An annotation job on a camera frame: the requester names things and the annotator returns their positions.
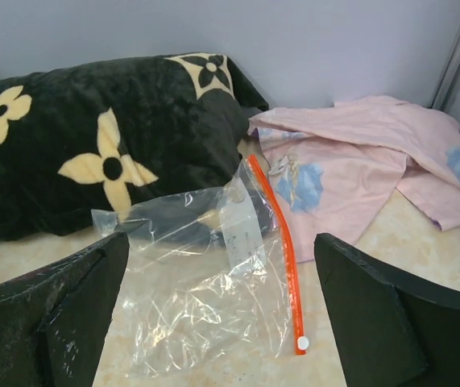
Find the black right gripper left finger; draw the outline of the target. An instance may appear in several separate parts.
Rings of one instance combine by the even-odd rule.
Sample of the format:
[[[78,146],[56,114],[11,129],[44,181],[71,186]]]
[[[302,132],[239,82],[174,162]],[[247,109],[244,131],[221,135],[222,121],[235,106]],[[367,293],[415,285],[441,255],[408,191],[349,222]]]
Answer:
[[[0,386],[91,386],[126,270],[114,233],[0,284]]]

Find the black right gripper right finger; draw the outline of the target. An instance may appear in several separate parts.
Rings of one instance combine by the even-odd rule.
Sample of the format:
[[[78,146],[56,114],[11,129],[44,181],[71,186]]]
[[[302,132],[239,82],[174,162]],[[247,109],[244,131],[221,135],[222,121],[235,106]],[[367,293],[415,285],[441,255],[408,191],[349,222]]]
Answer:
[[[331,234],[314,258],[349,386],[460,386],[460,291]]]

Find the clear zip top bag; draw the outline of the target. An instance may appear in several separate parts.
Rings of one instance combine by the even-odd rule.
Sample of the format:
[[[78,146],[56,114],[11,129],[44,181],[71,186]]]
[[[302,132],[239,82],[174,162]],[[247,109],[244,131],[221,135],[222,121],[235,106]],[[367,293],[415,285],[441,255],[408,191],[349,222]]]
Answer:
[[[92,220],[100,235],[129,241],[116,306],[127,376],[166,376],[235,352],[306,353],[292,237],[256,156],[222,187],[125,213],[93,210]]]

